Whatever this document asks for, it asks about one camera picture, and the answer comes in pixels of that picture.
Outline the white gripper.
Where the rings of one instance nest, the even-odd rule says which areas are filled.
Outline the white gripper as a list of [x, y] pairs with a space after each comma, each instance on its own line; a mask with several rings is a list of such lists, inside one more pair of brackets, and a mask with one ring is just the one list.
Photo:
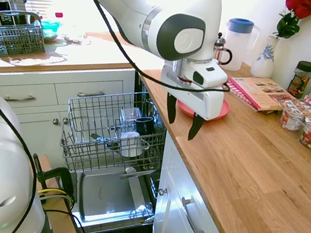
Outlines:
[[195, 112], [192, 118], [192, 126], [188, 132], [189, 141], [195, 138], [205, 120], [211, 120], [219, 116], [224, 100], [224, 91], [220, 86], [210, 88], [210, 90], [218, 89], [218, 91], [197, 92], [197, 90], [202, 90], [203, 87], [195, 82], [188, 83], [180, 80], [168, 65], [164, 65], [160, 74], [160, 81], [173, 87], [186, 89], [186, 91], [183, 91], [165, 87], [168, 91], [166, 103], [170, 124], [175, 121], [177, 100]]

